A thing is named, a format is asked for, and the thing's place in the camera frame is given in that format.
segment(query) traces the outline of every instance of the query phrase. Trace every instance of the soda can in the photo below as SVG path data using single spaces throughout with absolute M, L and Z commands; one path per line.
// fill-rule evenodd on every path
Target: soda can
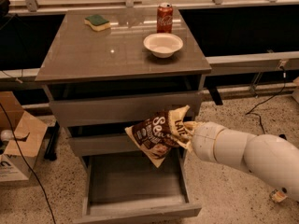
M 157 11 L 157 33 L 169 33 L 172 30 L 173 11 L 171 4 L 161 3 Z

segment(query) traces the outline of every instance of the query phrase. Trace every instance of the sponge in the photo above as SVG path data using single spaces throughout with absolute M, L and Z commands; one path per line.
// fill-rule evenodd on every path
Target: sponge
M 103 31 L 111 26 L 108 20 L 97 14 L 85 18 L 84 23 L 91 26 L 96 32 Z

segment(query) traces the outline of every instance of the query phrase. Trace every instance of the white bowl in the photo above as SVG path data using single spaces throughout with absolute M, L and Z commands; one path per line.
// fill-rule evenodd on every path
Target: white bowl
M 183 41 L 177 35 L 164 33 L 147 36 L 143 44 L 159 58 L 170 57 L 183 47 Z

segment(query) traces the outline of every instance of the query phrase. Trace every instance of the brown chip bag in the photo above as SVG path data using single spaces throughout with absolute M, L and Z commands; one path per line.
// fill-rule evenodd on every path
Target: brown chip bag
M 189 108 L 186 105 L 157 112 L 152 118 L 125 128 L 125 131 L 158 168 L 172 147 L 183 146 L 189 141 L 183 123 Z

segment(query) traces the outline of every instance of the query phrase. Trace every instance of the open drawer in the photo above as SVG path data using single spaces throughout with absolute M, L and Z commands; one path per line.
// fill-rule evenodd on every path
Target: open drawer
M 199 112 L 201 96 L 200 91 L 185 91 L 171 94 L 52 101 L 50 108 L 61 126 L 78 127 L 143 121 L 152 117 L 157 111 L 176 109 L 185 105 L 191 107 L 187 116 L 195 117 Z
M 79 157 L 139 150 L 126 133 L 69 138 L 69 144 Z
M 151 223 L 195 217 L 182 159 L 173 149 L 160 168 L 141 151 L 91 156 L 83 217 L 75 223 Z

